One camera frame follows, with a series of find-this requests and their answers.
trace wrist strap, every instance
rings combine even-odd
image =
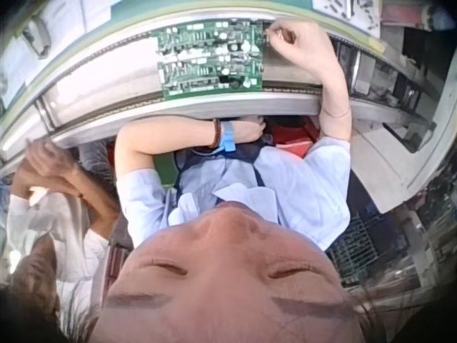
[[[222,135],[221,143],[219,144],[219,149],[224,150],[226,152],[233,152],[236,150],[235,133],[233,132],[233,125],[229,121],[223,121],[221,122],[221,125],[224,128],[224,134]]]

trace light blue shirt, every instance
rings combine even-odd
[[[324,137],[300,159],[264,147],[254,162],[264,187],[258,187],[252,164],[220,156],[182,174],[177,202],[176,190],[166,191],[155,170],[132,171],[118,179],[117,189],[134,246],[158,230],[194,220],[220,198],[241,202],[326,250],[349,224],[349,148],[347,141]]]

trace background person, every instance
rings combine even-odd
[[[79,154],[85,167],[104,170],[99,174],[109,177],[103,142],[80,146]],[[30,206],[32,186],[44,187],[48,193]],[[117,200],[69,151],[49,140],[34,141],[11,186],[8,240],[25,257],[9,286],[48,316],[60,309],[62,319],[86,311],[92,279],[118,215]],[[70,301],[77,304],[72,306],[75,313],[68,312]]]

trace circuit board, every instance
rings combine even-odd
[[[245,19],[170,26],[157,38],[165,99],[262,90],[263,24]]]

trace white shirt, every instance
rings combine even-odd
[[[74,315],[89,309],[92,280],[108,241],[89,229],[89,213],[80,199],[50,193],[30,207],[28,200],[12,194],[6,229],[10,245],[23,256],[30,254],[39,237],[50,233],[56,248],[61,318],[72,297]]]
[[[264,147],[252,164],[220,156],[186,170],[182,195],[167,192],[157,172],[140,169],[117,181],[121,208],[137,247],[154,232],[191,221],[216,206],[217,199],[245,204],[264,219],[296,230],[326,250],[349,224],[346,203],[351,157],[349,143],[324,137],[300,159]]]

